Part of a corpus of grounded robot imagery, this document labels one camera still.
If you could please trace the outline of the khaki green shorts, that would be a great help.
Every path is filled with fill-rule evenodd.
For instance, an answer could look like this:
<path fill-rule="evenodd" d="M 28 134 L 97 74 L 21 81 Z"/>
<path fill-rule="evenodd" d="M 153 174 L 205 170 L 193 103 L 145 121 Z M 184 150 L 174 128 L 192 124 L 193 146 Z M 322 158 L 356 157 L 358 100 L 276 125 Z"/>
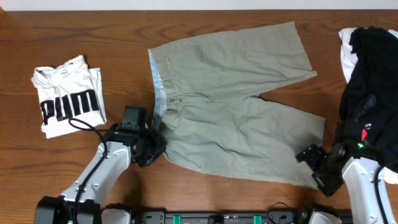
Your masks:
<path fill-rule="evenodd" d="M 315 188 L 296 155 L 324 117 L 261 94 L 316 76 L 294 22 L 180 39 L 148 51 L 166 159 L 204 174 Z"/>

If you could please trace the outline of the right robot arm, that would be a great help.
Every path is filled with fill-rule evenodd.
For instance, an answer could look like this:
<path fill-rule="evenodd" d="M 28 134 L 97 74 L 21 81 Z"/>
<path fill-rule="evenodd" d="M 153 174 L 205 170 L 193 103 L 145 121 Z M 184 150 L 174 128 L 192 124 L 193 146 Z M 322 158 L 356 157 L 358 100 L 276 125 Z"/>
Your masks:
<path fill-rule="evenodd" d="M 346 185 L 353 223 L 395 223 L 382 171 L 386 164 L 381 150 L 355 140 L 334 143 L 330 152 L 315 144 L 295 156 L 312 171 L 317 188 L 326 196 Z"/>

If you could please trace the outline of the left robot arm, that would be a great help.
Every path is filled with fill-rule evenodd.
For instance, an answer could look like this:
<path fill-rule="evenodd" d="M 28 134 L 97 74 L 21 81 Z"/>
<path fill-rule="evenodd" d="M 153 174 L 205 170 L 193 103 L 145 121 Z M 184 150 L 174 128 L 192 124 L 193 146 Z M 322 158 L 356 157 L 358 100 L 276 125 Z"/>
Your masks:
<path fill-rule="evenodd" d="M 134 223 L 130 208 L 104 206 L 113 185 L 131 165 L 151 165 L 167 143 L 155 130 L 109 130 L 79 178 L 58 197 L 44 196 L 35 209 L 35 223 Z"/>

